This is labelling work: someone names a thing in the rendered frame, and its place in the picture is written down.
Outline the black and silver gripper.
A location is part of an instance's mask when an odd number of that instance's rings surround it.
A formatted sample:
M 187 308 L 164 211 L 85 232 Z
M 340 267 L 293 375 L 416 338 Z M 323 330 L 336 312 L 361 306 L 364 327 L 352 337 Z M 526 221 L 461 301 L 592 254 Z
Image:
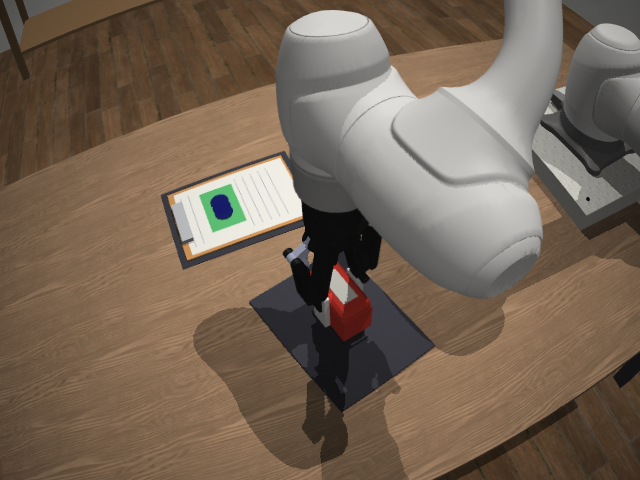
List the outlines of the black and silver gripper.
M 314 305 L 315 315 L 326 328 L 330 325 L 329 287 L 339 254 L 344 251 L 347 274 L 363 291 L 363 284 L 370 279 L 366 271 L 378 265 L 382 237 L 358 209 L 328 213 L 311 208 L 302 200 L 301 204 L 303 243 L 295 250 L 285 249 L 283 256 L 291 265 L 298 294 L 308 306 Z M 310 251 L 314 253 L 311 275 L 307 267 Z

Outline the dark blue ink stamp mark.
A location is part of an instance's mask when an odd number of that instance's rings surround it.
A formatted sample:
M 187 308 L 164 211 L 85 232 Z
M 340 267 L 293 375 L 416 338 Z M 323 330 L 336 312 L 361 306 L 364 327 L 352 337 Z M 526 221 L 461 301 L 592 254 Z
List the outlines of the dark blue ink stamp mark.
M 224 194 L 219 194 L 211 199 L 211 206 L 214 208 L 222 208 L 227 205 L 229 199 Z
M 228 203 L 227 203 L 227 205 L 226 205 L 226 206 L 224 206 L 224 207 L 222 207 L 222 208 L 214 208 L 214 207 L 212 207 L 212 209 L 213 209 L 213 211 L 214 211 L 215 213 L 222 214 L 222 213 L 227 212 L 227 211 L 230 209 L 230 207 L 231 207 L 231 204 L 230 204 L 230 202 L 228 201 Z
M 229 209 L 227 212 L 222 213 L 222 214 L 215 213 L 215 216 L 216 216 L 218 219 L 227 219 L 227 218 L 229 218 L 229 217 L 232 215 L 232 213 L 233 213 L 233 208 L 232 208 L 232 207 L 230 207 L 230 209 Z

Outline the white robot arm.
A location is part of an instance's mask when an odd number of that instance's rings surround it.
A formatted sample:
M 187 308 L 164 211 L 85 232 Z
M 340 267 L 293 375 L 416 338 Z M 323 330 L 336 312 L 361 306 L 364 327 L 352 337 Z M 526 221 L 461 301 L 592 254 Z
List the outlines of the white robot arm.
M 504 0 L 504 16 L 485 74 L 421 99 L 355 12 L 291 23 L 276 68 L 297 196 L 323 212 L 358 209 L 418 272 L 478 299 L 514 286 L 539 257 L 541 215 L 528 192 L 539 124 L 593 176 L 640 157 L 637 36 L 608 23 L 585 34 L 563 94 L 562 0 Z M 559 111 L 545 114 L 550 100 Z

